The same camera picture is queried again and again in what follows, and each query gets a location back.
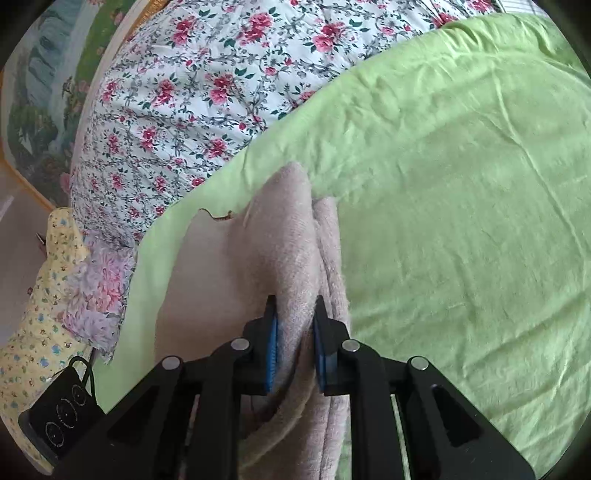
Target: white floral fabric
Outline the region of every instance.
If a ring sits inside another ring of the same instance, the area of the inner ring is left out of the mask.
[[[494,11],[491,0],[174,0],[102,81],[74,160],[74,217],[113,248],[132,247],[169,205],[347,69]]]

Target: black remote control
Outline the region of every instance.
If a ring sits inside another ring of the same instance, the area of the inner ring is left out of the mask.
[[[22,431],[53,466],[105,415],[80,381],[74,359],[18,417]]]

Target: yellow floral pillow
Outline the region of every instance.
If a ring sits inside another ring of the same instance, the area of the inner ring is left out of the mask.
[[[18,446],[37,466],[49,463],[23,435],[18,416],[45,389],[52,376],[90,347],[75,340],[51,315],[61,300],[70,270],[88,254],[69,208],[57,209],[47,224],[47,260],[37,276],[20,328],[0,350],[0,418]]]

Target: pink towel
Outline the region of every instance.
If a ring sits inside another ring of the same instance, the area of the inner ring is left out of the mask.
[[[275,173],[240,215],[213,219],[201,210],[187,230],[158,314],[157,358],[209,355],[277,296],[275,386],[242,402],[243,479],[335,477],[349,400],[318,390],[311,321],[321,294],[329,316],[349,327],[340,263],[336,203],[312,200],[297,163]]]

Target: floor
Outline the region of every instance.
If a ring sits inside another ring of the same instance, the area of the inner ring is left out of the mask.
[[[45,235],[49,215],[25,190],[16,188],[7,194],[1,183],[0,348],[17,329],[27,305],[27,290],[35,284],[44,262],[35,234]]]

